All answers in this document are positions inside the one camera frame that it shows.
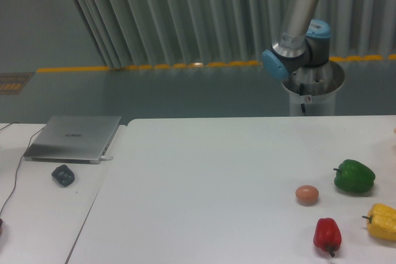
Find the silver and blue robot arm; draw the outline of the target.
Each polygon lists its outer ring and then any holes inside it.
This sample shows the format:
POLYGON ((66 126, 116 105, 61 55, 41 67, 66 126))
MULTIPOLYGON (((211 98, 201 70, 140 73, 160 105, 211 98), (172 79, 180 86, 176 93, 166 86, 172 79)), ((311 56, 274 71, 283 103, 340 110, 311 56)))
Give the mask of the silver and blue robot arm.
POLYGON ((329 60, 330 26, 313 15, 319 0, 290 0, 280 34, 262 53, 263 66, 276 79, 329 60))

